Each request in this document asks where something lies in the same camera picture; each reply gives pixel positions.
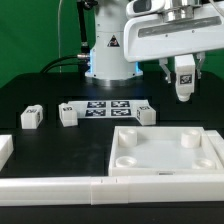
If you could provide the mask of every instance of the white robot body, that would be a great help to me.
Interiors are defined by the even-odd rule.
[[[87,81],[103,86],[126,85],[142,77],[138,63],[124,58],[124,27],[128,0],[99,0],[95,7],[96,43],[90,53]]]

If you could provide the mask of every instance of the black table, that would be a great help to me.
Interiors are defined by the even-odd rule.
[[[205,73],[191,100],[177,100],[174,81],[161,73],[145,74],[132,86],[87,84],[78,74],[23,74],[0,89],[0,134],[12,134],[14,153],[0,178],[107,176],[115,126],[140,126],[132,119],[80,119],[64,128],[58,105],[71,100],[148,99],[157,126],[202,126],[224,137],[224,81]],[[20,115],[40,104],[44,120],[36,130],[22,130]],[[1,223],[222,223],[223,202],[142,203],[1,207]]]

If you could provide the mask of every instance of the small white cube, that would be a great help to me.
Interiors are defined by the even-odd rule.
[[[64,127],[78,125],[77,112],[71,104],[59,105],[59,116]]]
[[[137,119],[141,125],[155,125],[156,111],[150,106],[139,106],[137,108]]]
[[[12,135],[0,135],[0,171],[13,152]]]
[[[43,107],[29,106],[21,115],[22,129],[37,129],[43,120]]]

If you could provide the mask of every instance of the white tray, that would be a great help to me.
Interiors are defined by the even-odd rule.
[[[124,130],[137,133],[135,146],[121,146],[119,133]],[[200,144],[196,148],[186,148],[181,143],[182,133],[189,130],[200,133]],[[223,172],[223,165],[203,128],[115,127],[109,176]]]

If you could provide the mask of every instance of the warning label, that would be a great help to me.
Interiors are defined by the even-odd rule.
[[[113,35],[113,37],[111,38],[109,44],[107,45],[108,47],[120,47],[117,38],[115,37],[115,35]]]

